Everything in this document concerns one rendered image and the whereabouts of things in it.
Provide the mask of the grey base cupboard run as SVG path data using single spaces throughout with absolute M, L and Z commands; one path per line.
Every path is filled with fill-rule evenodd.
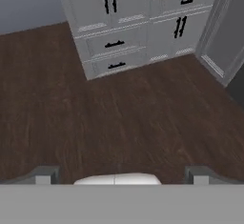
M 215 0 L 152 0 L 149 62 L 193 53 Z

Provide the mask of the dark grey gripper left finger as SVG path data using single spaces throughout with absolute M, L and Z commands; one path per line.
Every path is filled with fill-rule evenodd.
M 59 166 L 38 166 L 25 175 L 0 180 L 0 185 L 54 185 L 60 182 L 59 171 Z

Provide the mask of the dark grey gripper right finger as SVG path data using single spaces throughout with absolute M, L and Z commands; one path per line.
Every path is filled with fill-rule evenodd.
M 221 176 L 206 166 L 187 166 L 184 183 L 193 185 L 244 185 L 244 181 Z

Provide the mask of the white round object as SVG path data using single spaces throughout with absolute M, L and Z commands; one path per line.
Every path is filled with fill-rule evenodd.
M 160 185 L 160 180 L 149 173 L 118 173 L 94 175 L 78 179 L 74 185 Z

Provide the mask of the grey panelled cabinet side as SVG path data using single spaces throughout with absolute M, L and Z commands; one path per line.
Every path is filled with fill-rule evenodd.
M 224 87 L 244 63 L 244 0 L 216 0 L 195 56 Z

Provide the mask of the tall grey cupboard unit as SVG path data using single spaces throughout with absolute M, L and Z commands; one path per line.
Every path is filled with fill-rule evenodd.
M 60 0 L 87 79 L 146 63 L 151 0 Z

